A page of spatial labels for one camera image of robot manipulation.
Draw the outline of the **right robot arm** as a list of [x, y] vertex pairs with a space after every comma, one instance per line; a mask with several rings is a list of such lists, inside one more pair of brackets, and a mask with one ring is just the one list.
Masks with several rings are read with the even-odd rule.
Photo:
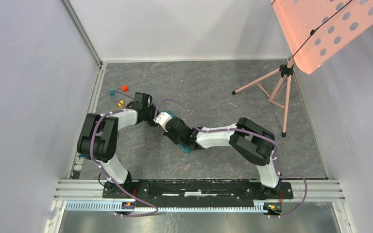
[[248, 162], [256, 165], [261, 181], [261, 192], [274, 198], [281, 191], [279, 172], [272, 161], [277, 148], [275, 136], [247, 118], [235, 124], [217, 128], [190, 128], [178, 117], [156, 120], [167, 136], [186, 151], [212, 147], [233, 147]]

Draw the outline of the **teal cloth napkin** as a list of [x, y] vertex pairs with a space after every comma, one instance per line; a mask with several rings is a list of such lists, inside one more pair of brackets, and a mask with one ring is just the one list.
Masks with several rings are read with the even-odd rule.
[[[176, 116], [169, 110], [165, 110], [166, 113], [168, 113], [172, 118], [176, 118]], [[186, 146], [178, 143], [178, 145], [180, 146], [180, 148], [185, 152], [185, 153], [191, 153], [192, 150], [187, 148]]]

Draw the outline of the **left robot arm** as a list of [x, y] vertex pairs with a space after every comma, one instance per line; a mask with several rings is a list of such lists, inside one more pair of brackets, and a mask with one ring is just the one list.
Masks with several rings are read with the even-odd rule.
[[116, 156], [119, 130], [141, 122], [156, 126], [153, 121], [155, 111], [151, 95], [136, 92], [126, 108], [106, 114], [89, 113], [85, 117], [77, 152], [101, 169], [122, 198], [129, 197], [134, 186], [130, 172]]

